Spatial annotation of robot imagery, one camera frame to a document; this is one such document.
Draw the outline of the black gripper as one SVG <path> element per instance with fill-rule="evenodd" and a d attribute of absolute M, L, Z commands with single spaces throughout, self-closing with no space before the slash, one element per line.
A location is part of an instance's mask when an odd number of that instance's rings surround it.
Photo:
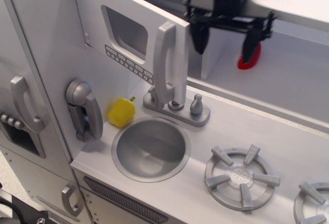
<path fill-rule="evenodd" d="M 185 0 L 185 18 L 190 23 L 195 50 L 203 54 L 209 40 L 209 29 L 217 28 L 245 33 L 242 56 L 251 61 L 260 41 L 269 38 L 274 12 L 258 8 L 251 0 Z"/>

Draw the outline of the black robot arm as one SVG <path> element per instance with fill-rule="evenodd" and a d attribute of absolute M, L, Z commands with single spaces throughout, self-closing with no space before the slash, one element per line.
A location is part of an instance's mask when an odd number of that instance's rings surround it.
<path fill-rule="evenodd" d="M 251 0 L 185 0 L 185 19 L 195 50 L 203 54 L 209 40 L 210 28 L 229 30 L 246 35 L 239 69 L 249 69 L 259 60 L 261 41 L 271 36 L 274 12 L 258 7 Z"/>

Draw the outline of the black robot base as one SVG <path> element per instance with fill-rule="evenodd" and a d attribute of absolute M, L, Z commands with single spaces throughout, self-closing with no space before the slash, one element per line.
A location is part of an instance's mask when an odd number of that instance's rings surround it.
<path fill-rule="evenodd" d="M 53 223 L 47 211 L 38 211 L 3 190 L 1 184 L 1 223 Z"/>

